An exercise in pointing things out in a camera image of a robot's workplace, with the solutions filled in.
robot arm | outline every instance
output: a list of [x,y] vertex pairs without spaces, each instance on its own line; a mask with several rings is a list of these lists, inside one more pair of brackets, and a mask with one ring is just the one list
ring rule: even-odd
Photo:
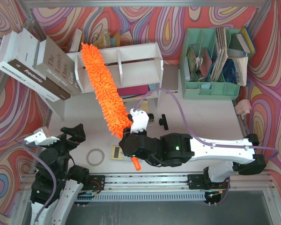
[[[241,140],[210,140],[206,146],[188,134],[168,134],[157,138],[147,136],[148,116],[142,110],[130,111],[133,124],[124,130],[124,136],[119,143],[125,156],[145,160],[152,166],[180,166],[188,161],[217,159],[222,160],[215,166],[204,171],[206,180],[211,183],[223,182],[234,174],[253,175],[263,171],[266,166],[264,156],[256,154],[253,148],[243,146],[258,145],[255,135]],[[218,145],[234,145],[239,148],[222,148]]]
[[[33,135],[25,138],[25,143],[35,143],[45,148],[39,155],[49,168],[53,171],[57,186],[55,194],[49,204],[41,211],[38,225],[63,225],[71,210],[78,193],[81,190],[96,190],[97,185],[91,183],[92,176],[87,168],[74,165],[68,170],[70,150],[75,149],[81,142],[85,141],[83,125],[74,128],[64,127],[58,137],[50,135],[46,127],[42,127]],[[37,214],[49,199],[53,190],[53,181],[49,172],[41,164],[37,164],[38,172],[31,186],[32,215],[30,224],[36,224]]]

book spine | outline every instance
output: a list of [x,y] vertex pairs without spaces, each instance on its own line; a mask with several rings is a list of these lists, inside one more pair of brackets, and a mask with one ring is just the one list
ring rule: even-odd
[[66,92],[70,93],[72,96],[80,94],[80,90],[74,87],[74,83],[70,83],[70,80],[73,81],[71,76],[69,77],[69,81],[66,80],[62,75],[55,72],[52,67],[47,65],[46,63],[41,63],[35,66],[40,73],[44,74],[47,78],[52,80],[55,84],[61,87]]
[[25,86],[31,88],[40,95],[44,96],[45,98],[51,100],[52,102],[60,100],[58,96],[52,94],[46,88],[42,87],[37,82],[31,80],[26,75],[22,74],[20,71],[9,65],[7,62],[3,61],[0,63],[0,70],[6,73],[7,75],[11,76],[12,78],[16,79],[17,81],[21,82]]
[[45,90],[47,90],[49,93],[52,93],[53,95],[57,96],[61,100],[66,100],[71,97],[69,93],[67,93],[65,90],[60,88],[58,85],[56,85],[54,82],[52,82],[50,79],[43,79],[38,74],[36,74],[32,69],[28,68],[24,64],[22,64],[19,60],[14,59],[11,60],[8,63],[10,66],[12,66],[14,69],[19,71],[25,79],[34,81],[39,86],[43,87]]

colorful swirl pattern backdrop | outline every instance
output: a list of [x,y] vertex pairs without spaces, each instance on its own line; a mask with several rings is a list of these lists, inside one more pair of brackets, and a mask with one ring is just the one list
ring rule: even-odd
[[[76,28],[84,41],[94,42],[105,31],[121,31],[121,45],[158,42],[163,58],[178,64],[185,30],[189,27],[241,28],[247,25],[253,7],[92,7],[35,8],[44,31],[65,46]],[[0,41],[11,30],[19,31],[24,17],[15,0],[0,0]],[[281,151],[281,1],[275,1],[258,26],[258,51],[250,65],[249,86],[242,96],[250,96],[253,110],[250,129],[264,144]],[[0,97],[0,224],[10,219],[21,176],[32,159],[20,147],[28,134],[44,124],[48,107],[38,95],[9,79]],[[271,174],[281,192],[281,154],[270,162]]]

mint green organizer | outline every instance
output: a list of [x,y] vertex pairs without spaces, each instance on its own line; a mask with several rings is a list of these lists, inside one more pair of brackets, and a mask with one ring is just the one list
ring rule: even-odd
[[[226,29],[227,46],[229,46],[231,35],[239,33],[236,29]],[[217,82],[212,82],[210,79],[207,82],[187,82],[185,81],[185,57],[191,45],[196,45],[199,40],[203,38],[201,48],[207,48],[212,54],[215,41],[216,29],[214,28],[188,28],[184,38],[182,52],[180,57],[180,76],[182,83],[183,98],[186,99],[201,99],[201,100],[234,100],[239,93],[239,85],[234,83],[225,82],[224,76],[221,73]],[[210,84],[210,89],[202,89],[203,84]]]

white book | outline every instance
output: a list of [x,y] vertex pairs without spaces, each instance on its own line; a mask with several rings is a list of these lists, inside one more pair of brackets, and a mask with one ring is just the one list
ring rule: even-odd
[[44,74],[39,73],[34,67],[34,61],[36,59],[36,54],[38,52],[39,41],[36,39],[28,30],[25,28],[21,33],[17,34],[14,52],[11,60],[17,59],[25,66],[30,67],[30,69],[39,75],[41,78],[46,80]]
[[16,42],[17,33],[11,32],[5,35],[2,39],[0,46],[0,70],[11,76],[12,78],[23,83],[27,87],[33,89],[43,97],[51,100],[52,102],[60,100],[60,97],[48,91],[42,86],[42,81],[38,79],[34,74],[26,71],[22,73],[18,70],[18,66],[12,66],[9,64],[13,57],[13,49]]
[[227,39],[226,39],[226,28],[220,27],[219,28],[220,35],[221,35],[221,42],[222,42],[222,59],[219,65],[219,69],[217,71],[215,80],[217,81],[221,75],[221,72],[224,68],[224,65],[227,61],[228,54],[227,54]]
[[68,53],[75,53],[75,52],[79,51],[81,37],[82,37],[82,31],[79,29],[76,29],[72,39],[70,40],[70,42],[67,46]]
[[222,58],[223,58],[222,33],[221,33],[221,31],[220,31],[220,28],[217,28],[216,31],[217,31],[217,37],[218,37],[219,47],[220,47],[220,49],[221,49],[221,54],[220,54],[219,61],[218,61],[218,63],[217,63],[216,70],[214,71],[214,77],[213,77],[213,80],[214,80],[214,81],[217,81],[217,77],[219,77],[219,75],[218,75],[218,74],[220,74],[220,73],[219,73],[219,68],[220,68],[220,64],[221,64],[221,62],[222,62]]
[[247,66],[248,57],[231,58],[234,62],[237,72],[237,84],[240,86],[247,85]]
[[211,72],[211,80],[213,81],[215,79],[215,74],[216,74],[216,71],[219,67],[219,62],[220,62],[220,56],[221,56],[221,53],[222,53],[222,49],[219,45],[219,38],[218,36],[216,37],[216,42],[215,42],[215,51],[216,51],[216,54],[217,54],[217,57],[216,57],[216,60],[215,60],[215,63],[214,63],[214,67],[212,68],[212,72]]

